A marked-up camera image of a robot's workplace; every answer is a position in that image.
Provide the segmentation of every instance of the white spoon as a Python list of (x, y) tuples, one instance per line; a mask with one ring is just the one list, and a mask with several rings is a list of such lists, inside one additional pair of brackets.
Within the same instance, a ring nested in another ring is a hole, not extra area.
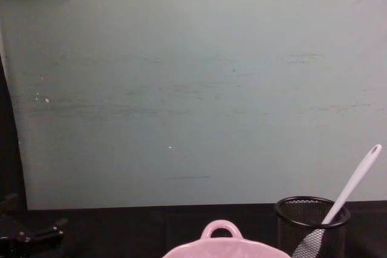
[[(357, 166), (357, 169), (352, 174), (350, 180), (347, 182), (340, 196), (331, 207), (331, 210), (322, 221), (322, 224), (329, 224), (332, 222), (333, 218), (340, 211), (350, 194), (352, 194), (353, 190), (371, 168), (381, 149), (382, 146), (377, 144), (366, 154), (362, 162)], [(324, 232), (324, 229), (316, 229), (306, 236), (298, 245), (296, 251), (293, 252), (292, 258), (315, 258), (319, 254)]]

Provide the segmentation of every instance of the bowl handle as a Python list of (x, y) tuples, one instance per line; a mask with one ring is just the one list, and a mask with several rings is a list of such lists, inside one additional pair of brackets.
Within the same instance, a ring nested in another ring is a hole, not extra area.
[(212, 233), (217, 229), (229, 230), (233, 238), (243, 239), (242, 234), (236, 225), (227, 220), (216, 220), (209, 223), (201, 234), (200, 239), (211, 238)]

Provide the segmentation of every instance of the black mesh cup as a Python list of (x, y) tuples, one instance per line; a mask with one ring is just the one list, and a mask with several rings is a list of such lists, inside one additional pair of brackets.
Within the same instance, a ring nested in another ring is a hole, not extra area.
[(294, 196), (277, 202), (278, 248), (294, 258), (344, 258), (349, 211), (342, 207), (331, 223), (321, 224), (333, 204), (314, 196)]

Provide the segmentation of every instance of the pink ceramic dish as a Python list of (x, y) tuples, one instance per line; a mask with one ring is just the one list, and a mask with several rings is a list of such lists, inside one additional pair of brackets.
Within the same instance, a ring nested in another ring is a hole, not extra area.
[[(229, 230), (232, 238), (211, 238), (219, 228)], [(211, 222), (201, 238), (171, 250), (164, 258), (290, 258), (288, 254), (263, 243), (245, 240), (231, 222)]]

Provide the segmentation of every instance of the wall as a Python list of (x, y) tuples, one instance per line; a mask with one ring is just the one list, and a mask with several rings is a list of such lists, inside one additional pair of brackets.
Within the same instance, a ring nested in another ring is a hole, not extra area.
[[(387, 144), (387, 0), (0, 0), (0, 16), (33, 209), (334, 199)], [(386, 162), (353, 199), (387, 199)]]

